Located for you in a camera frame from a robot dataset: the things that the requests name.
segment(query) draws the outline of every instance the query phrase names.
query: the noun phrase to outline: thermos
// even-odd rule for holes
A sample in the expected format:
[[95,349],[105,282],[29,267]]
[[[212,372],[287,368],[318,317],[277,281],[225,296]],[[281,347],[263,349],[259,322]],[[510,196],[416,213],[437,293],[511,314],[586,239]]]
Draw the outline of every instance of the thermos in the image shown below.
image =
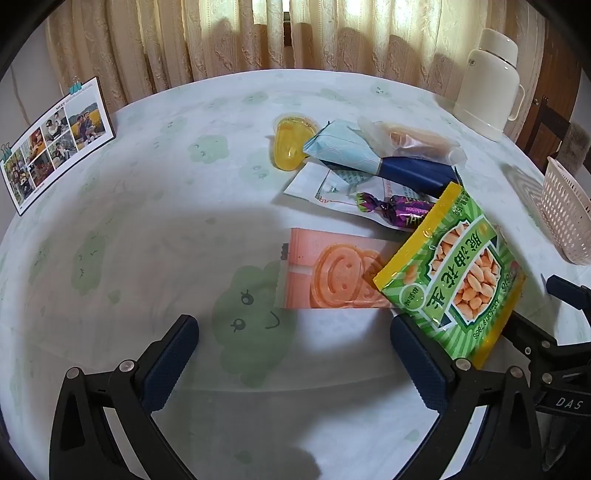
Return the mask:
[[[466,74],[453,108],[454,116],[486,138],[499,141],[507,120],[517,118],[525,90],[519,83],[515,42],[490,28],[482,30],[478,48],[470,52]],[[518,90],[521,100],[511,110]]]

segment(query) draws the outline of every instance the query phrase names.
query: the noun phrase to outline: brown door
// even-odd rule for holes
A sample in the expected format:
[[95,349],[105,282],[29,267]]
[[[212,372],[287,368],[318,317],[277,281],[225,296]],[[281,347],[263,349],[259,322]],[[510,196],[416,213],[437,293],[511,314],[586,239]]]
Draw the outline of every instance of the brown door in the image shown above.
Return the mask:
[[[523,150],[530,137],[538,106],[543,96],[548,97],[548,106],[562,117],[570,119],[574,101],[579,91],[581,65],[562,36],[546,21],[544,56],[540,67],[538,85],[535,88],[534,101],[525,119],[525,124],[517,146]],[[538,130],[534,145],[531,147],[530,158],[540,170],[545,170],[550,154],[558,150],[560,140],[543,124]]]

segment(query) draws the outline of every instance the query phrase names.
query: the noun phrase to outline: teal binder clip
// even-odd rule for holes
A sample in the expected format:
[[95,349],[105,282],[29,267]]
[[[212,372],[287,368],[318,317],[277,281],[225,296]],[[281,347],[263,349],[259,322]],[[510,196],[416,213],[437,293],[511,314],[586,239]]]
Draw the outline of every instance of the teal binder clip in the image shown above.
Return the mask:
[[12,150],[10,150],[10,144],[5,143],[4,145],[0,146],[0,150],[2,150],[2,161],[5,162],[10,158],[10,155],[12,155]]
[[78,77],[72,78],[72,82],[74,82],[74,84],[70,87],[70,95],[76,93],[78,90],[82,90],[82,84]]

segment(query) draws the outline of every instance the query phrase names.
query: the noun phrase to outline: curtain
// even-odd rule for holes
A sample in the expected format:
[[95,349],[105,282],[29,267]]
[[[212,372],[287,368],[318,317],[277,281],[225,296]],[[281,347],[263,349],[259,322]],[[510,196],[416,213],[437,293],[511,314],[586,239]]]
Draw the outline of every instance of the curtain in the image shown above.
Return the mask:
[[296,68],[358,72],[455,101],[484,27],[514,40],[523,107],[505,133],[515,140],[540,72],[544,17],[526,0],[291,0]]
[[98,76],[111,112],[194,80],[285,66],[281,0],[66,0],[46,36],[62,90]]

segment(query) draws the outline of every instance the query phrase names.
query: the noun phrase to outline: light blue package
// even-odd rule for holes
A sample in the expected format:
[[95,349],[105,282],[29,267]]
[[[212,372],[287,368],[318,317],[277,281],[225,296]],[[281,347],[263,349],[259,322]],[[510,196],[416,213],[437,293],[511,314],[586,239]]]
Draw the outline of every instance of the light blue package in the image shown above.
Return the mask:
[[382,160],[358,132],[356,123],[335,120],[304,144],[304,153],[376,175]]

